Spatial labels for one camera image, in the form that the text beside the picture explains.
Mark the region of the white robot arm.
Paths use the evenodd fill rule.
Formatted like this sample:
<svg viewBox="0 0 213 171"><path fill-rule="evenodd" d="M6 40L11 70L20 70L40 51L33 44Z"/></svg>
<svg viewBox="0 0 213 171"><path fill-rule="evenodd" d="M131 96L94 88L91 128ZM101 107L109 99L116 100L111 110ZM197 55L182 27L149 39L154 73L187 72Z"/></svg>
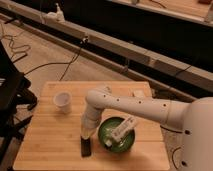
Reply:
<svg viewBox="0 0 213 171"><path fill-rule="evenodd" d="M213 171L213 97L191 103L113 95L108 86L90 89L85 97L81 137L89 139L105 109L142 117L183 132L178 171Z"/></svg>

